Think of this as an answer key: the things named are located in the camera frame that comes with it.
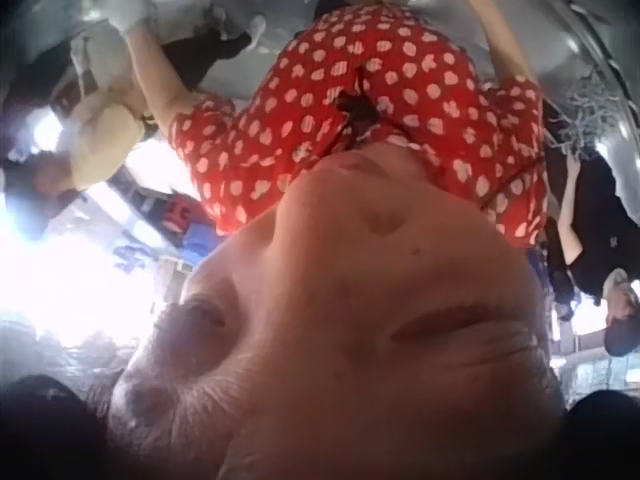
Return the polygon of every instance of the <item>red polka dot dress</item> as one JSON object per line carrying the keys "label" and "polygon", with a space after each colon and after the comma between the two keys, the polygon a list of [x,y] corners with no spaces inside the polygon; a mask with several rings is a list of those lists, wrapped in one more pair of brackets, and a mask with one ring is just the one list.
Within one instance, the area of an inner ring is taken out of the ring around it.
{"label": "red polka dot dress", "polygon": [[[344,93],[377,109],[366,131],[354,134],[337,108]],[[354,6],[324,16],[233,112],[208,95],[170,129],[219,233],[276,204],[324,156],[374,142],[414,150],[439,188],[478,205],[512,244],[533,245],[544,227],[539,87],[514,77],[483,91],[467,54],[410,11]]]}

